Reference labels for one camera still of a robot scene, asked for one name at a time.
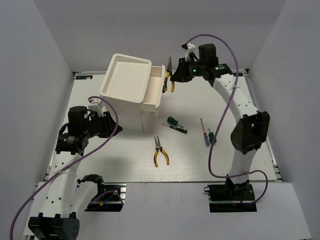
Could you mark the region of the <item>yellow combination pliers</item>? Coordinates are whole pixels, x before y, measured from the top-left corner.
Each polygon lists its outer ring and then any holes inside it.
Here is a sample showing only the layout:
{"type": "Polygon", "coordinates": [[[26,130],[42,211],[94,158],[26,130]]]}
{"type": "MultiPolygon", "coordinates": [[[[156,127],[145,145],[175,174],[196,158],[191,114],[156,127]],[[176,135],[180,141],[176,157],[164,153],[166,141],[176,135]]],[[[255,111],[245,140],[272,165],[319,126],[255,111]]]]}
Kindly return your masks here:
{"type": "Polygon", "coordinates": [[[167,90],[168,90],[168,80],[171,79],[172,75],[173,75],[172,59],[171,59],[171,56],[169,56],[168,63],[167,63],[167,68],[166,68],[166,74],[165,74],[165,77],[168,77],[168,79],[167,79],[167,90]]]}

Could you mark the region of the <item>stubby green screwdriver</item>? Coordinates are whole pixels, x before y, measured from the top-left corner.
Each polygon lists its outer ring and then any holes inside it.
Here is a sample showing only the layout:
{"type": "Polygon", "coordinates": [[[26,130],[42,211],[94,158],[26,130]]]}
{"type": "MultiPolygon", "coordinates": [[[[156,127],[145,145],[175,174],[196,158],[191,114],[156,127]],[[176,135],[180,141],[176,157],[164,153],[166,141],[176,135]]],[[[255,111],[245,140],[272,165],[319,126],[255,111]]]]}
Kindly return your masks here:
{"type": "Polygon", "coordinates": [[[173,117],[169,116],[167,118],[167,122],[170,124],[170,125],[173,125],[173,126],[177,126],[178,125],[178,121],[176,119],[174,119],[173,117]]]}

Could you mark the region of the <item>yellow long-nose pliers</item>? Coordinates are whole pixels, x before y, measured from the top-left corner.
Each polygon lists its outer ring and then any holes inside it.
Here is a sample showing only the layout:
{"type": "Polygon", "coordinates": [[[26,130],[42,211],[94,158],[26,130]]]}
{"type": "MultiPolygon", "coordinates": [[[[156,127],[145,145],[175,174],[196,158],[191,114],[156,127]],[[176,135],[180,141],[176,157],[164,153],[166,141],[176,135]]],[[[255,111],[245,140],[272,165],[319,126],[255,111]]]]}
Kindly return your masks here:
{"type": "Polygon", "coordinates": [[[159,153],[162,153],[164,155],[165,160],[166,160],[166,165],[169,166],[170,165],[169,156],[168,156],[167,152],[163,149],[159,137],[155,136],[154,141],[155,141],[155,152],[153,155],[153,161],[154,161],[155,167],[156,168],[158,167],[158,154],[159,153]]]}

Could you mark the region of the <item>green handled screwdriver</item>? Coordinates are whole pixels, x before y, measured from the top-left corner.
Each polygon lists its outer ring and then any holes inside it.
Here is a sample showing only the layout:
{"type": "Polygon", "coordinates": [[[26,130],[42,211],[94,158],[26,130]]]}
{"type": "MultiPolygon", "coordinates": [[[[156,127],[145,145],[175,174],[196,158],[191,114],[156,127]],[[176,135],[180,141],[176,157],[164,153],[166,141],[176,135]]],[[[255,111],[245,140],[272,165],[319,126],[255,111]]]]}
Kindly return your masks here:
{"type": "Polygon", "coordinates": [[[217,140],[215,139],[215,134],[210,130],[210,128],[208,128],[208,138],[212,145],[216,144],[217,140]]]}

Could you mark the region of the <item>blue red screwdriver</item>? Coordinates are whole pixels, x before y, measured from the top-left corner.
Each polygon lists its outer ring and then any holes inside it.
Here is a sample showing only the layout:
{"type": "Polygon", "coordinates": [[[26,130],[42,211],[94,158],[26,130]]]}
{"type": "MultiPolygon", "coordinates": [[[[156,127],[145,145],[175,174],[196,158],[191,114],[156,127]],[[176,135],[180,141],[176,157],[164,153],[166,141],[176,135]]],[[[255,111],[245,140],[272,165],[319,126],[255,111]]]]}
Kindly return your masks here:
{"type": "Polygon", "coordinates": [[[206,133],[206,130],[205,130],[205,127],[204,127],[204,124],[203,124],[203,120],[200,119],[200,122],[201,122],[202,130],[203,130],[203,136],[204,136],[205,145],[207,147],[209,147],[210,146],[210,141],[209,141],[208,135],[206,133]]]}

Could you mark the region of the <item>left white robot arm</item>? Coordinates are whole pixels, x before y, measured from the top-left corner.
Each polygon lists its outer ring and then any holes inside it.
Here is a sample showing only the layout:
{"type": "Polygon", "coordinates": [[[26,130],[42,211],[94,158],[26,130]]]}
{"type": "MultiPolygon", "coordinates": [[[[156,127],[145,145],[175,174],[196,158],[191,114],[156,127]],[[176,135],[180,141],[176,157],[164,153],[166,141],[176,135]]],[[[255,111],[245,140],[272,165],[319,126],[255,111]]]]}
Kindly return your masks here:
{"type": "Polygon", "coordinates": [[[80,232],[80,218],[89,202],[105,196],[103,178],[86,175],[79,189],[72,193],[80,162],[89,140],[99,137],[109,141],[122,131],[118,115],[108,111],[74,106],[68,111],[68,122],[58,134],[52,176],[46,181],[48,193],[38,216],[32,216],[28,228],[39,240],[75,240],[80,232]]]}

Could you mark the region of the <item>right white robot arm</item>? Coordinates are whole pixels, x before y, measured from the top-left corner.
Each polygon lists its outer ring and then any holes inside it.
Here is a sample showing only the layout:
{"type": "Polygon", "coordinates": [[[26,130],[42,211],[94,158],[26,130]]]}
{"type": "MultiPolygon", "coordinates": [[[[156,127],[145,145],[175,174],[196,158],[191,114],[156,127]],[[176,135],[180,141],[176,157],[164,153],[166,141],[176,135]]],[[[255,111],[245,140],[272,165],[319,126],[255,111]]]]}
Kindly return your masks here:
{"type": "Polygon", "coordinates": [[[174,83],[187,83],[194,77],[202,77],[220,94],[227,109],[232,112],[236,126],[230,135],[234,156],[228,173],[226,195],[236,200],[244,193],[249,183],[253,158],[266,141],[270,123],[268,112],[258,110],[237,87],[233,72],[225,63],[219,63],[214,44],[195,47],[184,43],[185,56],[179,59],[178,67],[170,78],[174,83]]]}

